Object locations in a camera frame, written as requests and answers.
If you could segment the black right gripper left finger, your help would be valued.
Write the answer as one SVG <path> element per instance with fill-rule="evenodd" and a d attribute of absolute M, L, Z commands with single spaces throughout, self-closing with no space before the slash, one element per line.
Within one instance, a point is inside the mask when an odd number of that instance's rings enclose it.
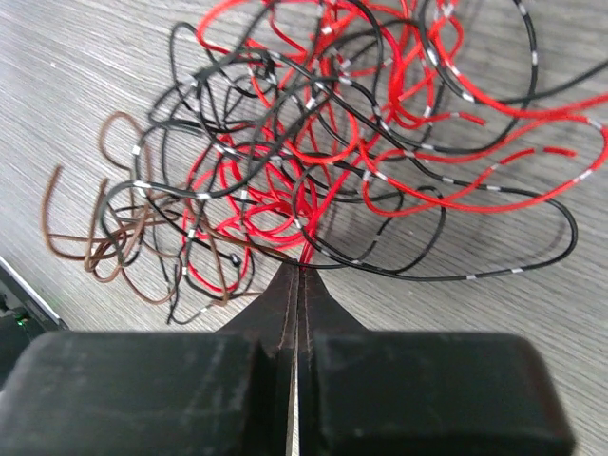
<path fill-rule="evenodd" d="M 287 455 L 297 270 L 213 332 L 49 332 L 1 392 L 5 455 Z"/>

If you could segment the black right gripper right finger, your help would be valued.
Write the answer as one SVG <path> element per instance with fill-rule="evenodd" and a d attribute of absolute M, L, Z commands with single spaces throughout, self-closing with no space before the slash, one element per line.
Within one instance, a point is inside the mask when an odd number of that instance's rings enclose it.
<path fill-rule="evenodd" d="M 304 455 L 570 455 L 576 437 L 539 351 L 504 332 L 363 326 L 300 273 Z"/>

